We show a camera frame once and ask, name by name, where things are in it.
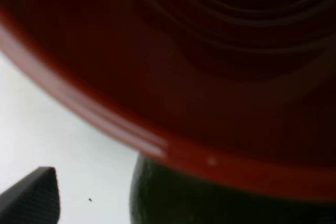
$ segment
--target red plastic bowl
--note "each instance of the red plastic bowl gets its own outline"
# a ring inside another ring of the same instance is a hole
[[[164,164],[336,200],[335,1],[221,1],[0,0],[0,46],[64,105]]]

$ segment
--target white surface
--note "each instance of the white surface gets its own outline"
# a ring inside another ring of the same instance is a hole
[[[136,158],[136,151],[67,110],[0,52],[0,193],[38,166],[53,166],[59,224],[129,224]]]

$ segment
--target red plastic container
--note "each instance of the red plastic container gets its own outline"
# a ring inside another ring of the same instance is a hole
[[[336,200],[336,2],[244,3],[0,0],[0,46],[64,105],[164,164]]]

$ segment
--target black object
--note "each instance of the black object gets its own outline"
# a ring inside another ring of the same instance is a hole
[[[40,167],[0,195],[0,224],[56,224],[60,206],[56,171]]]

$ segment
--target dark green object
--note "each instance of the dark green object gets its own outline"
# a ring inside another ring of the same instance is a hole
[[[242,192],[182,174],[144,156],[135,168],[130,202],[132,224],[336,223],[336,204]]]

